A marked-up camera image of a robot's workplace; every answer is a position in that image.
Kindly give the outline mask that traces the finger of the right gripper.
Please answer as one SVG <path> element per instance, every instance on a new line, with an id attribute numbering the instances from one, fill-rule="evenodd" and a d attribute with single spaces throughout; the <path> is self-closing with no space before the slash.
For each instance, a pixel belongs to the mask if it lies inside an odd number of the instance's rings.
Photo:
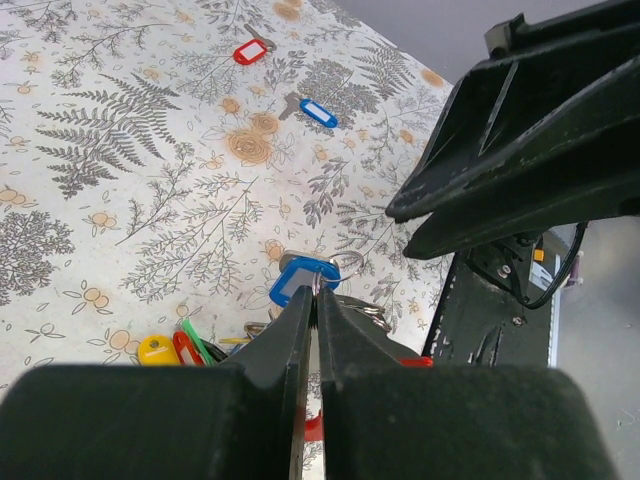
<path id="1" fill-rule="evenodd" d="M 386 209 L 406 222 L 639 119 L 639 4 L 605 1 L 485 34 L 489 57 L 454 86 Z"/>
<path id="2" fill-rule="evenodd" d="M 432 259 L 511 235 L 639 214 L 639 126 L 627 124 L 435 212 L 403 254 Z"/>

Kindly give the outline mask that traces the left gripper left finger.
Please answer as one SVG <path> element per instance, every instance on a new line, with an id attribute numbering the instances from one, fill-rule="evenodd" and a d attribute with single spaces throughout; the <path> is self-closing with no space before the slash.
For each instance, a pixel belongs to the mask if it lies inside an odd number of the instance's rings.
<path id="1" fill-rule="evenodd" d="M 313 294 L 214 367 L 51 365 L 1 405 L 5 479 L 298 479 Z"/>

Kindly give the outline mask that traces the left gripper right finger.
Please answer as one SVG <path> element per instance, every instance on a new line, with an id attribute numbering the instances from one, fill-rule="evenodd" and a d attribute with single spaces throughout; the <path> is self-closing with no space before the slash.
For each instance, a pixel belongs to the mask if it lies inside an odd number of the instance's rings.
<path id="1" fill-rule="evenodd" d="M 330 479 L 614 479 L 586 399 L 540 367 L 405 366 L 317 297 Z"/>

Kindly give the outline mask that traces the blue key tag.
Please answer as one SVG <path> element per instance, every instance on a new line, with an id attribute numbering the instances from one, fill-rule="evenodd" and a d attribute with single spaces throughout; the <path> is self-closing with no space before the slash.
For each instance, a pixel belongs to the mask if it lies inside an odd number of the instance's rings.
<path id="1" fill-rule="evenodd" d="M 290 92 L 285 96 L 285 103 L 284 110 L 278 116 L 281 121 L 300 111 L 326 128 L 333 129 L 338 126 L 337 117 L 312 99 Z"/>
<path id="2" fill-rule="evenodd" d="M 350 279 L 341 273 L 337 258 L 349 257 L 356 261 L 358 268 L 365 264 L 364 256 L 357 251 L 342 251 L 330 256 L 285 250 L 279 260 L 280 275 L 269 291 L 269 299 L 280 307 L 286 307 L 299 287 L 310 287 L 316 295 L 323 287 L 335 290 Z"/>

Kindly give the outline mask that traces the red key tag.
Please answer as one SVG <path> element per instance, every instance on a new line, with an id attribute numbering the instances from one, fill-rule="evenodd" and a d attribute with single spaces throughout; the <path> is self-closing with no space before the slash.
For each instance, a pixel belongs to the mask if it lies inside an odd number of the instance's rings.
<path id="1" fill-rule="evenodd" d="M 259 34 L 251 25 L 245 24 L 244 28 L 252 35 L 252 39 L 234 50 L 232 58 L 236 63 L 243 66 L 254 64 L 277 49 L 274 41 Z"/>

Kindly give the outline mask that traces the green key tag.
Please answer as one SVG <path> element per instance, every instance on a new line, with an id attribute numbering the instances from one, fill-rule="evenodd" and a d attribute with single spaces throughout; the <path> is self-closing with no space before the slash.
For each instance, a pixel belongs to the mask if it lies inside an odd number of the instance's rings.
<path id="1" fill-rule="evenodd" d="M 216 360 L 207 351 L 206 347 L 204 346 L 204 343 L 199 338 L 189 318 L 185 318 L 182 320 L 181 328 L 189 338 L 191 344 L 194 346 L 196 352 L 199 354 L 204 364 L 207 366 L 214 366 L 216 364 Z"/>

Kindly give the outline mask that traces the yellow key tag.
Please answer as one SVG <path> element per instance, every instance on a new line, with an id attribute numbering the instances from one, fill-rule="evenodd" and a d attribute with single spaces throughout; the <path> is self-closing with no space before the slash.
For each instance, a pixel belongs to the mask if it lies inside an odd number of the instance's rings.
<path id="1" fill-rule="evenodd" d="M 152 335 L 138 345 L 138 361 L 143 366 L 175 366 L 180 364 L 178 354 L 170 338 Z"/>

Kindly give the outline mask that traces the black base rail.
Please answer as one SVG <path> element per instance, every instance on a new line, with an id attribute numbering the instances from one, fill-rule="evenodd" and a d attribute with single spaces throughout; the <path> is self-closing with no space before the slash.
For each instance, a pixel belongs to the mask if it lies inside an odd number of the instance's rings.
<path id="1" fill-rule="evenodd" d="M 437 365 L 556 367 L 561 292 L 527 309 L 468 257 L 453 257 L 422 354 Z"/>

